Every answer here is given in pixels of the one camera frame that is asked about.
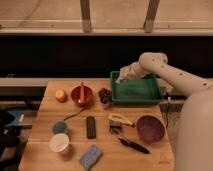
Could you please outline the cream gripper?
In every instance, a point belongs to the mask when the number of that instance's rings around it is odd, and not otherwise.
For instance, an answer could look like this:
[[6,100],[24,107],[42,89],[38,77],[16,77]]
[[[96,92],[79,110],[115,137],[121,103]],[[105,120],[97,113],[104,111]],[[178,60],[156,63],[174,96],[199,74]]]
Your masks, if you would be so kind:
[[120,84],[123,80],[131,80],[139,78],[141,75],[141,67],[138,63],[132,63],[128,66],[122,67],[120,69],[119,78],[117,78],[116,83]]

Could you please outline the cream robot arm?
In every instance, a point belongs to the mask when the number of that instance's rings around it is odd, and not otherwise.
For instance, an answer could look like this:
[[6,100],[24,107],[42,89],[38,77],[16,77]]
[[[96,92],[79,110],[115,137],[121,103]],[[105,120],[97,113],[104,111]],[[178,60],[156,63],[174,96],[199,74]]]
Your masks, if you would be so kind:
[[174,171],[213,171],[213,80],[168,65],[164,53],[145,52],[119,71],[118,83],[155,73],[181,92]]

